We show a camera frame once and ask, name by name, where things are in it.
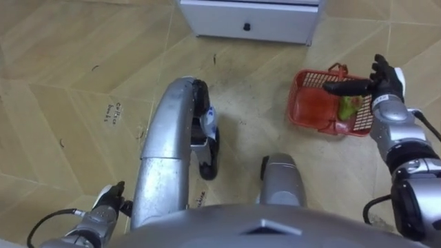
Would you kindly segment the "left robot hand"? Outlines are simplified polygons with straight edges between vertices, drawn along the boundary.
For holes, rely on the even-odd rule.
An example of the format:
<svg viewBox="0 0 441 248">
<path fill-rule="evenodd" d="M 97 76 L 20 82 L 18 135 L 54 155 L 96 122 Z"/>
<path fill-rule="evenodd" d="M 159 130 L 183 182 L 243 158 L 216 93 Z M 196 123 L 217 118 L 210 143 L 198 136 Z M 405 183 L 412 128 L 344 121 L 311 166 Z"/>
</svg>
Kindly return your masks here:
<svg viewBox="0 0 441 248">
<path fill-rule="evenodd" d="M 106 185 L 100 192 L 92 209 L 100 206 L 111 207 L 117 214 L 120 212 L 127 217 L 132 217 L 133 202 L 123 197 L 125 191 L 125 181 L 119 181 L 115 185 Z"/>
</svg>

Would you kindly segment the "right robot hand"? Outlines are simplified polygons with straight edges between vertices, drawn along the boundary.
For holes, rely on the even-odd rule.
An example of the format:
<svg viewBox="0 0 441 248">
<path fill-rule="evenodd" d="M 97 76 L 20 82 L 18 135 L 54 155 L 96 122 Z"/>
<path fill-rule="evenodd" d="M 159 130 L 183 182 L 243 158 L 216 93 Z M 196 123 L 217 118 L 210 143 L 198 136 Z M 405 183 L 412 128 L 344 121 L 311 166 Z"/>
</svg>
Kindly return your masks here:
<svg viewBox="0 0 441 248">
<path fill-rule="evenodd" d="M 371 64 L 373 72 L 368 79 L 325 81 L 322 88 L 336 96 L 368 96 L 375 100 L 382 95 L 393 95 L 404 103 L 404 86 L 396 69 L 381 55 L 375 54 Z"/>
</svg>

